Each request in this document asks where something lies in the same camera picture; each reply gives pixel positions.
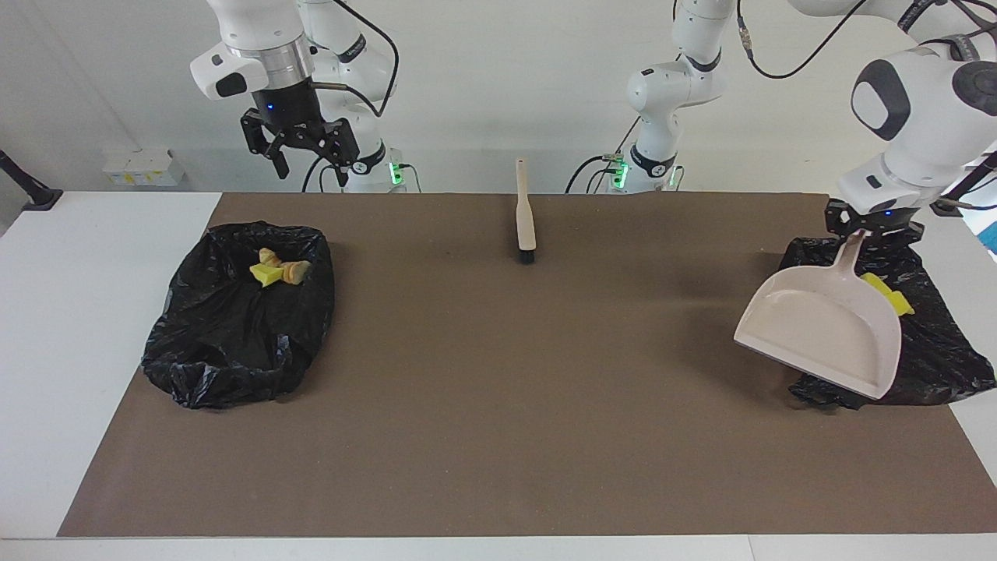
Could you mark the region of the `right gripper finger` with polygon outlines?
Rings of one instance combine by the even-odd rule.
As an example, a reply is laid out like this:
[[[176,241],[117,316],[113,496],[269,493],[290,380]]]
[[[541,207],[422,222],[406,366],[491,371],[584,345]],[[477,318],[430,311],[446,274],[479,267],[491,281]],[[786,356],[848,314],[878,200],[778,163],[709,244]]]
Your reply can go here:
[[[317,149],[317,157],[311,164],[314,174],[321,162],[330,166],[336,174],[341,188],[349,181],[349,170],[359,159],[360,149],[349,118],[336,118],[331,122],[316,120],[311,123],[311,132]]]
[[[285,180],[290,173],[284,155],[285,131],[266,124],[257,109],[248,109],[240,117],[240,125],[249,152],[265,157],[274,167],[277,177]]]

